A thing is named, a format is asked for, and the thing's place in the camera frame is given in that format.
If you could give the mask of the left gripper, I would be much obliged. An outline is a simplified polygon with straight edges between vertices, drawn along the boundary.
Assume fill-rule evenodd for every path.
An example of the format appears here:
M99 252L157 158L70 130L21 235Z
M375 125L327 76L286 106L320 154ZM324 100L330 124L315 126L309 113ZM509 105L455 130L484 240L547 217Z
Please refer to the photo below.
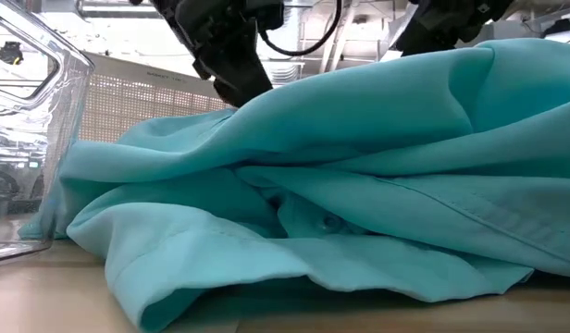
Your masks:
M193 57L192 67L227 104L241 107L273 89L256 51L259 30L284 23L281 0L151 0Z

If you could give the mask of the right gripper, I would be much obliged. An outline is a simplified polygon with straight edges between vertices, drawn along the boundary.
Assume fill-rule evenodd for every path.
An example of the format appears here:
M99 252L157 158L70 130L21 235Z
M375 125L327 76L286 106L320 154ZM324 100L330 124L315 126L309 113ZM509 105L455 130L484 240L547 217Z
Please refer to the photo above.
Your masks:
M420 0L395 42L403 56L447 51L458 40L474 40L489 20L497 21L513 0Z

